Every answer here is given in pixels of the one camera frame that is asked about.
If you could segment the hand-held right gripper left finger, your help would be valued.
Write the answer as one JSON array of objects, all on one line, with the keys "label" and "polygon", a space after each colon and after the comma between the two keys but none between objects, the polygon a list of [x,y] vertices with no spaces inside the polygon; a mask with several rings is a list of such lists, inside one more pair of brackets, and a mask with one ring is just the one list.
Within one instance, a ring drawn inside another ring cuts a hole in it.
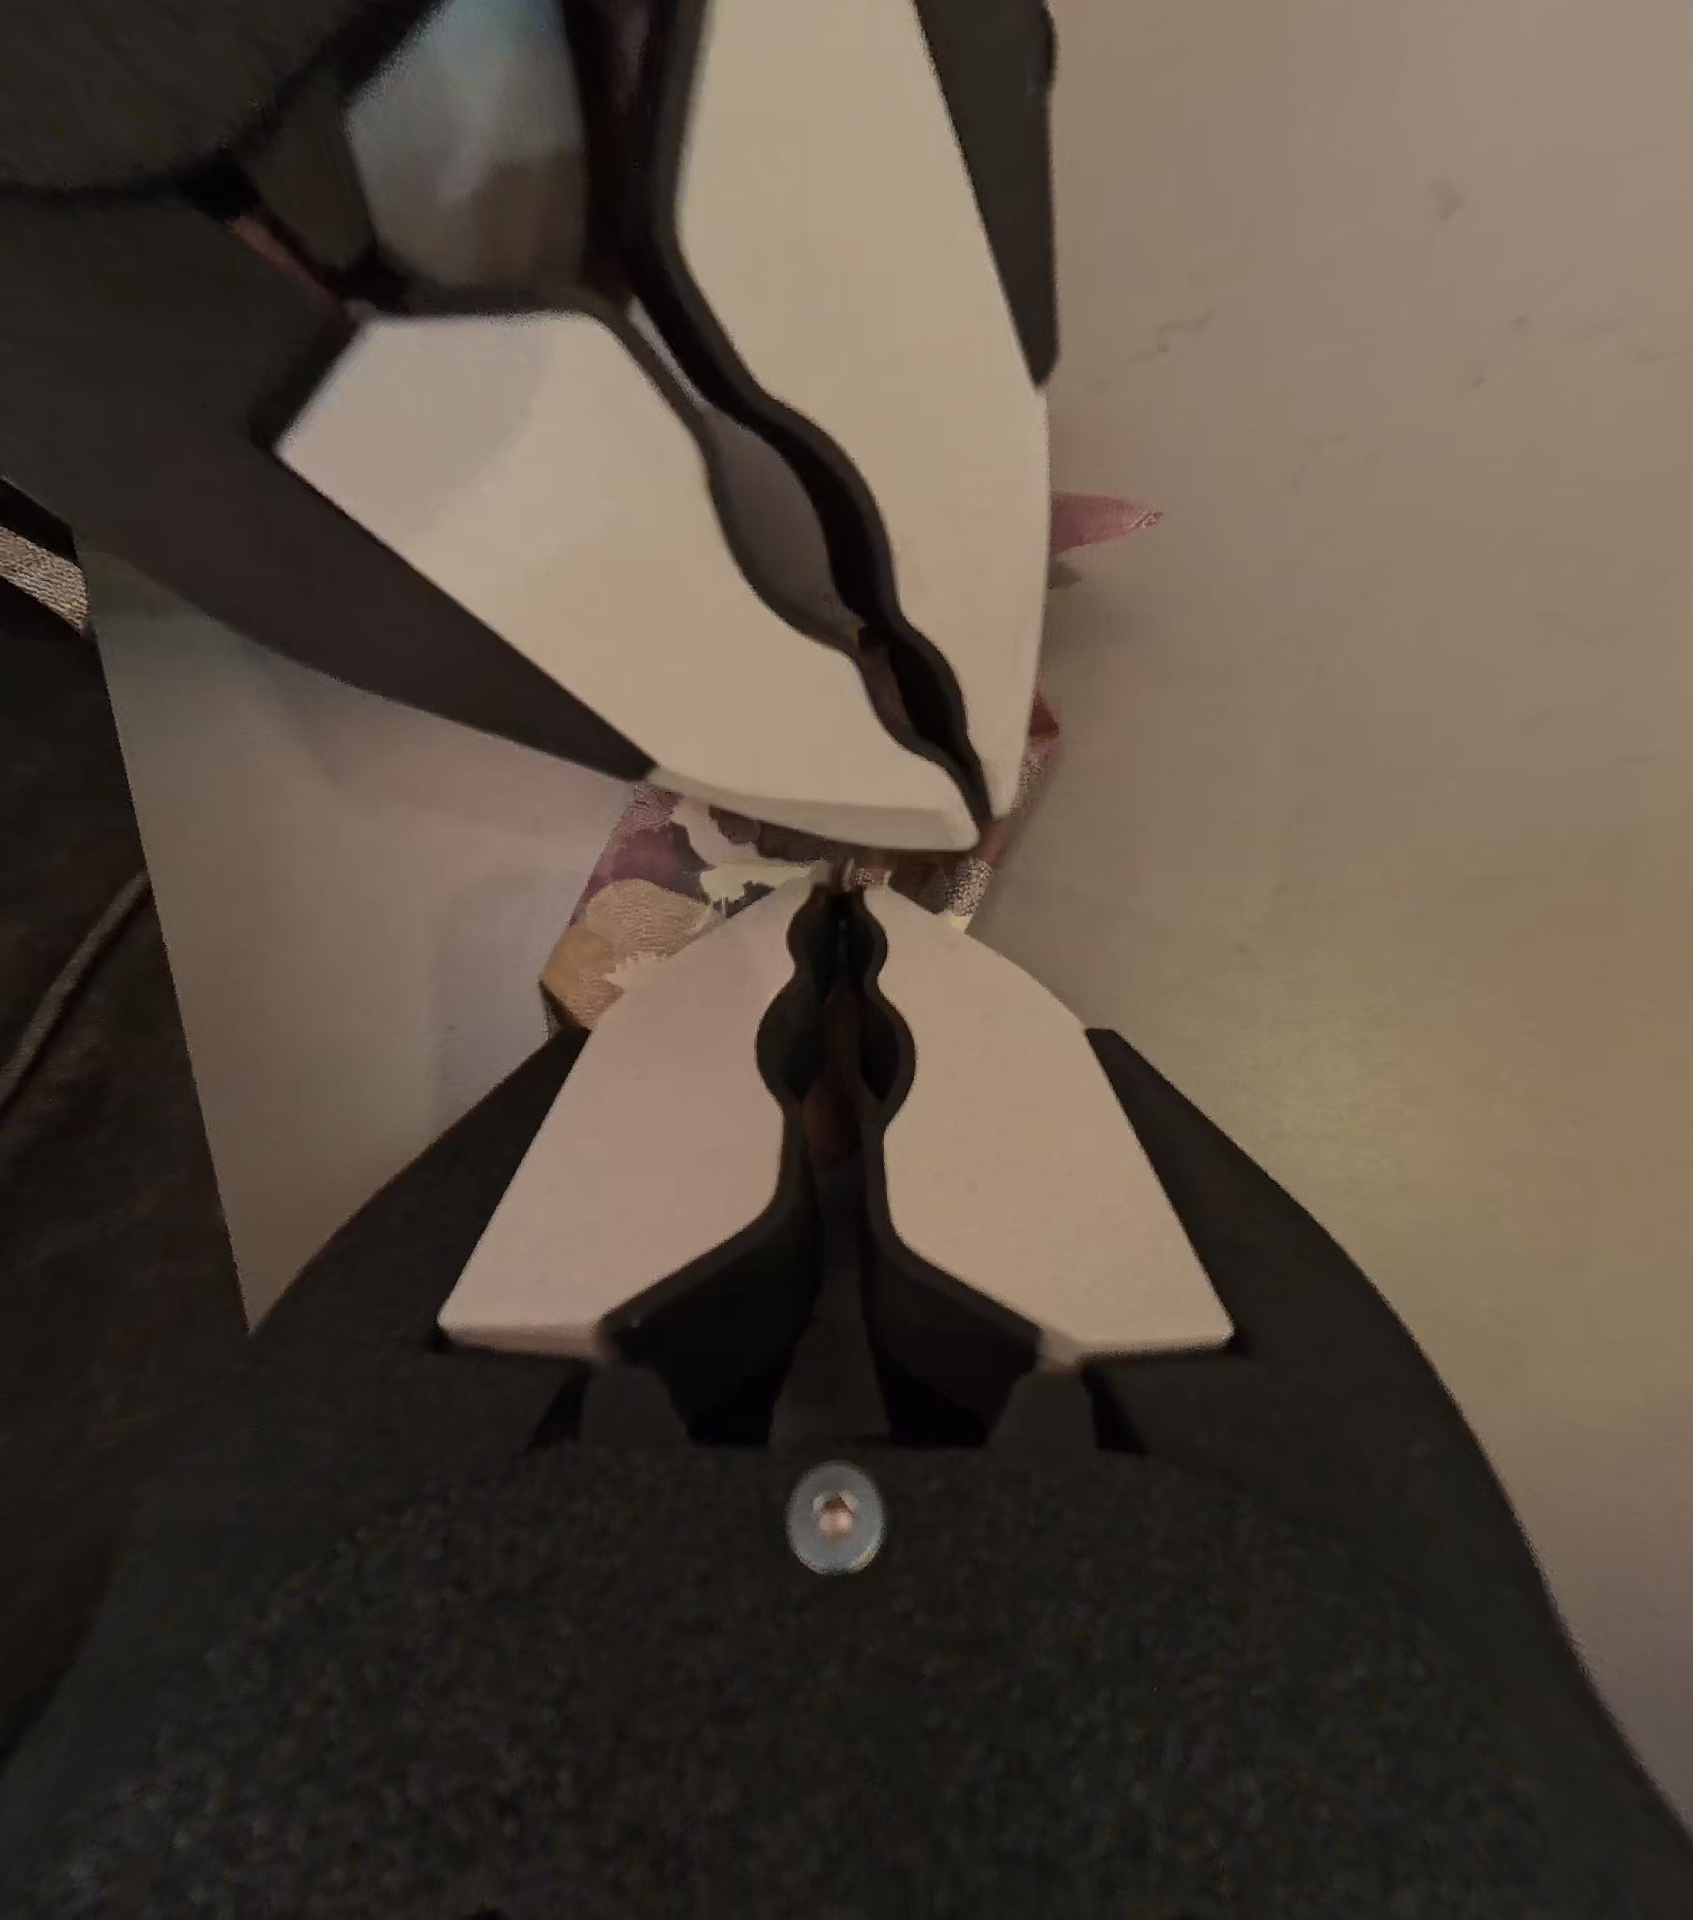
[{"label": "hand-held right gripper left finger", "polygon": [[805,1104],[841,905],[787,884],[619,996],[441,1306],[444,1341],[644,1371],[694,1439],[769,1439],[823,1276]]}]

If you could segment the crane patterned origami paper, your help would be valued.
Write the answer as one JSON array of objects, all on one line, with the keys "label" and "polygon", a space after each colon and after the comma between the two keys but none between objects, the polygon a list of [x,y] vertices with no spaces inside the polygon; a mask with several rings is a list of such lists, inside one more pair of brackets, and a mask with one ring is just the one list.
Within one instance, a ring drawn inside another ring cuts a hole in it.
[{"label": "crane patterned origami paper", "polygon": [[592,1030],[643,971],[807,877],[886,885],[967,932],[1056,743],[1056,715],[1037,685],[1016,795],[967,852],[846,847],[638,784],[540,969],[548,1033]]}]

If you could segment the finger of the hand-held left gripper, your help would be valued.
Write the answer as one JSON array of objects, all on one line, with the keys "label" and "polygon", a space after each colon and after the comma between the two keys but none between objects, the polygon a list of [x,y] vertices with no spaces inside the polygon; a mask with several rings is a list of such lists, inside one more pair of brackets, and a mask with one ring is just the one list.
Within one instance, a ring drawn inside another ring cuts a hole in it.
[{"label": "finger of the hand-held left gripper", "polygon": [[697,411],[611,312],[361,319],[275,451],[654,786],[843,847],[977,844],[955,772],[749,578]]},{"label": "finger of the hand-held left gripper", "polygon": [[649,313],[792,470],[846,645],[749,578],[710,499],[663,554],[758,700],[734,745],[649,748],[782,826],[1002,814],[1041,659],[1050,429],[915,3],[661,3]]}]

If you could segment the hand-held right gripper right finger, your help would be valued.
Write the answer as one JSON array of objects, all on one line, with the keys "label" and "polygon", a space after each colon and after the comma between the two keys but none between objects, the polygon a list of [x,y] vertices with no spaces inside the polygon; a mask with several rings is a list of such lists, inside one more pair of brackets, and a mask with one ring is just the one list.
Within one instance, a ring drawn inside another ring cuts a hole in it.
[{"label": "hand-held right gripper right finger", "polygon": [[1089,1027],[889,888],[846,900],[861,1309],[899,1437],[973,1446],[1016,1387],[1222,1351],[1235,1320]]}]

